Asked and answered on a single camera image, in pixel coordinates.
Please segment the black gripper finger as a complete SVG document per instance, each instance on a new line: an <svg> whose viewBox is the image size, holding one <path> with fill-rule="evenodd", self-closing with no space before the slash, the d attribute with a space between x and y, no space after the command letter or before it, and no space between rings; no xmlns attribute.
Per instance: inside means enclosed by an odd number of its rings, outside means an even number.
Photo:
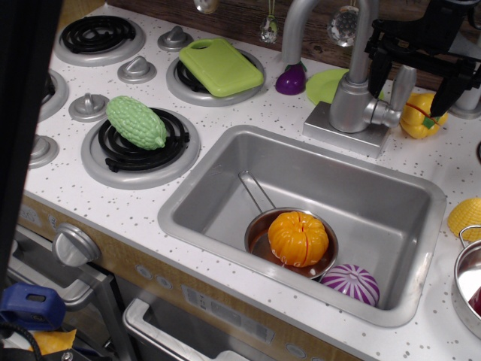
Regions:
<svg viewBox="0 0 481 361"><path fill-rule="evenodd" d="M443 116L464 92L460 77L444 77L431 103L431 116Z"/></svg>
<svg viewBox="0 0 481 361"><path fill-rule="evenodd" d="M371 56L371 69L369 75L369 92L378 98L383 86L392 70L393 57L388 52L376 52Z"/></svg>

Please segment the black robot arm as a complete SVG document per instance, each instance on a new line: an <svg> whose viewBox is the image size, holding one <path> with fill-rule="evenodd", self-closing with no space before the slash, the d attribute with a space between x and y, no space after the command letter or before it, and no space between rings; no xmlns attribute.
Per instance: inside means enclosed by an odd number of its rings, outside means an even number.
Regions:
<svg viewBox="0 0 481 361"><path fill-rule="evenodd" d="M423 17L412 21L377 19L365 52L372 60L369 92L377 97L394 62L443 78L431 103L431 115L446 113L467 90L480 87L480 48L460 28L475 26L478 1L431 1Z"/></svg>

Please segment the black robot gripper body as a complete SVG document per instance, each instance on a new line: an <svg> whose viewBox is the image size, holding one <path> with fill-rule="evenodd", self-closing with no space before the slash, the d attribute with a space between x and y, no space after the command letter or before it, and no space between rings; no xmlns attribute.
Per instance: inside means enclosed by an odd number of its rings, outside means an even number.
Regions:
<svg viewBox="0 0 481 361"><path fill-rule="evenodd" d="M374 20L366 44L369 57L392 54L393 62L444 77L460 77L464 89L476 87L476 51L460 34L469 14L426 14L418 20Z"/></svg>

